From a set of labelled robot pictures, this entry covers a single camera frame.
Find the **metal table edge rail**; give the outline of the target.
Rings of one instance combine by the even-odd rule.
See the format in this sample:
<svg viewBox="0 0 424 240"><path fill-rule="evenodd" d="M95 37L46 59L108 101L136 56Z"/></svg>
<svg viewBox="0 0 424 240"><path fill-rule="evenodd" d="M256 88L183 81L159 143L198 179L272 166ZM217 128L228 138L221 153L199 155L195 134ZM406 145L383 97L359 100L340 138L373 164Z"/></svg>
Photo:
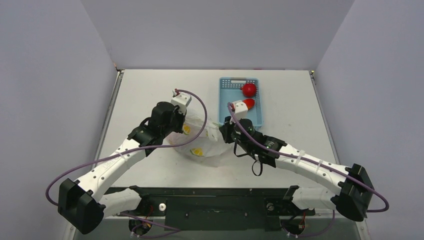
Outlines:
<svg viewBox="0 0 424 240"><path fill-rule="evenodd" d="M100 133L100 138L99 138L99 142L96 148L96 152L95 152L95 160L98 160L101 156L101 152L102 152L102 148L104 145L104 141L106 138L106 134L109 128L109 124L110 124L110 120L111 120L111 116L113 114L113 109L116 103L116 99L119 93L119 89L122 83L122 79L124 76L125 70L121 69L117 72L117 76L116 76L116 80L114 83L114 87L113 87L113 91L110 97L110 101L107 107L107 111L106 111L106 115L105 115L105 119L101 128L101 133Z"/></svg>

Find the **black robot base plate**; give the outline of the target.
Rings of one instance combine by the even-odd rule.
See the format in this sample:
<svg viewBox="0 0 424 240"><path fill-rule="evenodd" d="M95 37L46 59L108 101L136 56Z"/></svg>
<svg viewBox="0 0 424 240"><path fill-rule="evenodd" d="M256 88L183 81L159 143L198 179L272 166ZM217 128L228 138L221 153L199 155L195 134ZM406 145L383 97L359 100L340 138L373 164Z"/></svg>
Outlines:
<svg viewBox="0 0 424 240"><path fill-rule="evenodd" d="M182 231L279 231L282 223L313 216L291 202L294 188L172 188L130 186L141 196L135 216Z"/></svg>

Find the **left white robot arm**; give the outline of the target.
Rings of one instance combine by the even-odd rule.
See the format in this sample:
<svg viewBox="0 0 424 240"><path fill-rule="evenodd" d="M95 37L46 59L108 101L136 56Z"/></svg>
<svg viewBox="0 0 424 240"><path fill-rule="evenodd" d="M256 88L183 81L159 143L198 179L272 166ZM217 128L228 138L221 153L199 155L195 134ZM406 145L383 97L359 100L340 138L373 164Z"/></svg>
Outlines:
<svg viewBox="0 0 424 240"><path fill-rule="evenodd" d="M155 149L165 148L164 139L182 133L188 101L161 101L151 115L135 127L110 156L97 160L97 166L76 180L65 179L59 185L57 211L80 233L96 229L104 218L124 211L143 215L149 201L135 190L107 194L107 190L133 165Z"/></svg>

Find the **red fake pomegranate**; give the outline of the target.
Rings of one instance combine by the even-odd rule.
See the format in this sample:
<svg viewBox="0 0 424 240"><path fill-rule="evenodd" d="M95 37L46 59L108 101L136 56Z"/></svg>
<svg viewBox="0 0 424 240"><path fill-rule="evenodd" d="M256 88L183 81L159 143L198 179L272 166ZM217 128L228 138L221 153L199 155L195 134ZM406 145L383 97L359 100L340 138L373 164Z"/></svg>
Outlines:
<svg viewBox="0 0 424 240"><path fill-rule="evenodd" d="M257 87L254 83L246 83L240 88L240 90L246 98L253 98L257 94Z"/></svg>

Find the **red yellow fake mango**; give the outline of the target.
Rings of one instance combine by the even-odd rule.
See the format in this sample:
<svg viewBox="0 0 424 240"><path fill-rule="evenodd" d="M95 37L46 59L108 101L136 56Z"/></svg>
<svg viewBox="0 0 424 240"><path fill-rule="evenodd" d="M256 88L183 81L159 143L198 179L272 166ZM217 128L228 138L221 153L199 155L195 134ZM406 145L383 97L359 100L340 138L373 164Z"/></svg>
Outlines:
<svg viewBox="0 0 424 240"><path fill-rule="evenodd" d="M251 110L256 104L253 98L246 98L242 102L246 105L248 110Z"/></svg>

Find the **white plastic bag lemon print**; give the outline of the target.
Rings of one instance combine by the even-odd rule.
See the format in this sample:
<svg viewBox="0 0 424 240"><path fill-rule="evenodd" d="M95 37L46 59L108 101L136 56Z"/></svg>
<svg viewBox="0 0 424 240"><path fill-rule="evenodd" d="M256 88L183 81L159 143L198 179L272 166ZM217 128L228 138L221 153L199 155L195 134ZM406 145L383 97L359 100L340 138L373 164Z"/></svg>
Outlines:
<svg viewBox="0 0 424 240"><path fill-rule="evenodd" d="M207 120L195 111L188 112L183 124L183 133L172 132L166 137L180 155L204 165L217 165L222 154L228 152L230 144L224 142L219 124Z"/></svg>

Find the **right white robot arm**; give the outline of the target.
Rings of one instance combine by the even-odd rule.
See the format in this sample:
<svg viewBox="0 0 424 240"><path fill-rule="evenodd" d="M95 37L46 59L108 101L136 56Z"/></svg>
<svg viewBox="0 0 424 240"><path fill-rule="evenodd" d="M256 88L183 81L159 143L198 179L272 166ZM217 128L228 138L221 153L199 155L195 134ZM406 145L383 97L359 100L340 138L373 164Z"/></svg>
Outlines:
<svg viewBox="0 0 424 240"><path fill-rule="evenodd" d="M292 186L282 199L287 213L328 209L361 222L370 212L374 186L363 166L355 163L349 167L313 157L281 139L255 130L246 118L235 123L228 116L219 131L225 143L241 147L246 156L260 165L288 170L320 184L312 188Z"/></svg>

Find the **light blue perforated basket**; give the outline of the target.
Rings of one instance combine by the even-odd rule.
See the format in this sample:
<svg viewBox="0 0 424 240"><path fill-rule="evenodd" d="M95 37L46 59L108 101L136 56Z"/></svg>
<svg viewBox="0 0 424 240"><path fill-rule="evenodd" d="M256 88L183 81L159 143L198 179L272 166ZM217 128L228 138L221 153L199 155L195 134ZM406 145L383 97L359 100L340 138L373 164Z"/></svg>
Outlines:
<svg viewBox="0 0 424 240"><path fill-rule="evenodd" d="M247 98L241 90L245 84L254 84L256 86L256 94L251 97L255 100L255 105L248 111L247 118L252 121L256 129L260 129L263 126L260 84L257 78L251 77L221 77L219 79L218 122L221 126L224 124L225 117L230 115L227 103Z"/></svg>

